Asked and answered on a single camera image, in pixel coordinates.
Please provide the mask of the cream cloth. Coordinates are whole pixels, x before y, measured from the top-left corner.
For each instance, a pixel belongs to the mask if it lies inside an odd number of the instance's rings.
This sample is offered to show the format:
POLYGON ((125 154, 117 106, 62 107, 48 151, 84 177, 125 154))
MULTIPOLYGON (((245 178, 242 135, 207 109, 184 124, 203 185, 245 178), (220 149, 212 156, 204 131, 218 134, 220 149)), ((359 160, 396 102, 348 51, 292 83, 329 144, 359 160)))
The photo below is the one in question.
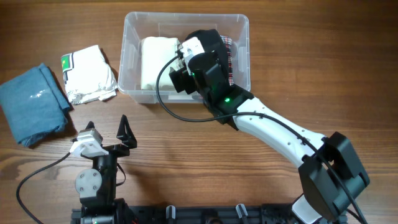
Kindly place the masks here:
POLYGON ((164 65, 177 54, 179 40, 175 37, 146 37, 141 45, 141 88, 155 90, 155 83, 164 65))

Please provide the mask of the plaid cloth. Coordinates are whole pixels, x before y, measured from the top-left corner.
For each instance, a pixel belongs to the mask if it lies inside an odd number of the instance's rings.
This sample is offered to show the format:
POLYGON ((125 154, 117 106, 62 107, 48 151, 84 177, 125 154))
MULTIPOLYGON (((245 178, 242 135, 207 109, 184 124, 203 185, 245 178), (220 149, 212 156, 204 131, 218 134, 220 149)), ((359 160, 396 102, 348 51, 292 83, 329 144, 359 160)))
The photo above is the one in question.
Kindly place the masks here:
POLYGON ((233 80, 233 65, 232 65, 232 51, 231 51, 231 46, 232 46, 232 39, 226 35, 221 35, 221 39, 224 43, 224 46, 227 49, 227 54, 228 54, 228 80, 229 84, 232 85, 234 83, 233 80))

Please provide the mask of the dark teal cloth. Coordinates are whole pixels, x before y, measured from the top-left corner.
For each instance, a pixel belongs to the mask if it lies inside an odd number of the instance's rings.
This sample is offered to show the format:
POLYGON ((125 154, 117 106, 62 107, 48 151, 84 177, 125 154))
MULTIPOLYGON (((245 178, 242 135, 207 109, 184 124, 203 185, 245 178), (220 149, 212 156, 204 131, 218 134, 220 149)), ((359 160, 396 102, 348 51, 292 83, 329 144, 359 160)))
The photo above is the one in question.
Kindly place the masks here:
POLYGON ((215 51, 218 54, 218 58, 223 69, 223 76, 227 77, 230 73, 229 69, 229 56, 230 49, 227 46, 228 37, 220 35, 216 29, 209 30, 196 30, 189 34, 185 41, 190 40, 191 38, 196 37, 198 41, 201 43, 201 46, 205 52, 215 51))

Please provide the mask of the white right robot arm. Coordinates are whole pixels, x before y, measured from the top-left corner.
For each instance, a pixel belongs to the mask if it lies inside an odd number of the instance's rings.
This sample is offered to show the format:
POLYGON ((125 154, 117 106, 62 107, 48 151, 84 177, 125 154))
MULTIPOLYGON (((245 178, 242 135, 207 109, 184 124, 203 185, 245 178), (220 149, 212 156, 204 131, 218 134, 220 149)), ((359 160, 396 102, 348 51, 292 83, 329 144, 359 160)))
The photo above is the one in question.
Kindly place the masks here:
POLYGON ((352 206, 366 223, 356 197, 370 184, 351 141, 339 132, 326 137, 309 131, 270 110, 245 89, 229 83, 217 52, 181 53, 183 68, 170 78, 178 92, 198 92, 211 121, 250 134, 288 159, 299 172, 302 195, 292 205, 304 223, 330 222, 352 206))

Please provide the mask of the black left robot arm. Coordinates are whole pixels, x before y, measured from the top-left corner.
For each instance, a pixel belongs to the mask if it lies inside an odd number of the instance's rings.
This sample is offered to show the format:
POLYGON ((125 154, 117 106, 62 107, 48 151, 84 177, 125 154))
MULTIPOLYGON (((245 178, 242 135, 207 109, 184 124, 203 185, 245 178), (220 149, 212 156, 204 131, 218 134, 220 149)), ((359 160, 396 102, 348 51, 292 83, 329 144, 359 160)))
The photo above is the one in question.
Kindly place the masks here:
POLYGON ((117 172, 124 170, 118 158, 130 155, 137 147, 137 140, 131 131, 126 115, 121 116, 116 138, 121 142, 111 146, 103 145, 103 137, 92 121, 72 140, 71 155, 89 159, 92 167, 81 171, 75 179, 81 208, 72 210, 74 224, 132 224, 138 218, 123 198, 116 198, 117 172))

